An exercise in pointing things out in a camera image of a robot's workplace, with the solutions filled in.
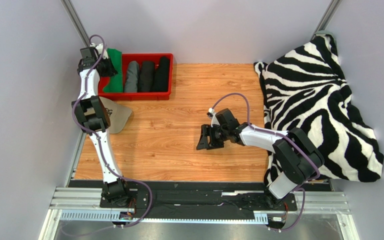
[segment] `gray floor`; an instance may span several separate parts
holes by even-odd
[[[288,216],[289,226],[295,215]],[[59,227],[69,234],[85,234],[107,226],[101,221],[61,221]],[[56,233],[55,239],[73,239]],[[342,240],[337,215],[305,214],[294,229],[277,233],[264,225],[252,224],[199,224],[199,223],[140,223],[131,228],[111,228],[96,234],[78,238],[81,240]]]

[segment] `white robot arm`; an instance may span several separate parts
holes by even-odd
[[[325,162],[321,153],[300,128],[275,131],[258,128],[247,122],[240,124],[227,108],[215,115],[210,112],[210,115],[212,124],[201,126],[201,138],[197,150],[223,148],[224,141],[230,140],[232,143],[254,146],[276,154],[282,166],[282,173],[268,186],[270,192],[266,200],[268,206],[275,207],[289,192],[302,185],[316,172],[314,166],[319,168]],[[285,140],[286,136],[308,156],[314,166],[293,149],[293,146]]]
[[[118,168],[112,151],[108,129],[111,121],[98,97],[98,84],[101,77],[99,73],[114,74],[116,71],[111,60],[107,57],[106,50],[102,54],[102,49],[102,47],[99,48],[94,45],[81,49],[82,59],[78,64],[81,91],[78,96],[79,101],[73,101],[72,106],[75,107],[74,114],[78,123],[88,129],[82,128],[85,133],[89,134],[99,158],[104,182],[102,197],[109,203],[117,203],[122,206],[128,201],[129,198],[126,196],[129,193],[125,182],[119,178],[119,176],[123,177],[123,174]],[[98,62],[98,55],[101,54],[104,60]]]

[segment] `rolled black cloth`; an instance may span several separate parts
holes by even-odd
[[[154,83],[155,63],[153,61],[143,61],[140,69],[137,90],[139,93],[148,93],[151,91]]]
[[[159,66],[155,71],[151,92],[169,91],[170,59],[163,56],[159,59]]]

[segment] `zebra print fabric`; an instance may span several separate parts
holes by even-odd
[[[264,127],[303,129],[325,158],[320,179],[374,182],[381,177],[384,155],[351,104],[332,36],[317,36],[270,64],[256,62],[254,69],[264,95]],[[269,153],[265,184],[281,172]]]

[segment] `metal pole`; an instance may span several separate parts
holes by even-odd
[[[327,28],[328,24],[330,23],[331,18],[333,18],[334,13],[336,12],[337,8],[339,7],[342,0],[331,0],[331,2],[328,5],[328,8],[326,9],[325,13],[323,14],[321,20],[319,21],[319,24],[317,25],[313,36],[321,30],[325,30]]]
[[[81,38],[82,42],[86,47],[88,47],[90,45],[89,36],[87,35],[87,32],[84,29],[80,17],[78,16],[77,11],[75,11],[74,5],[72,4],[71,0],[60,0],[60,2],[62,2],[63,6],[65,7],[65,10],[68,13],[69,18],[72,21],[76,31],[78,32],[78,35]]]

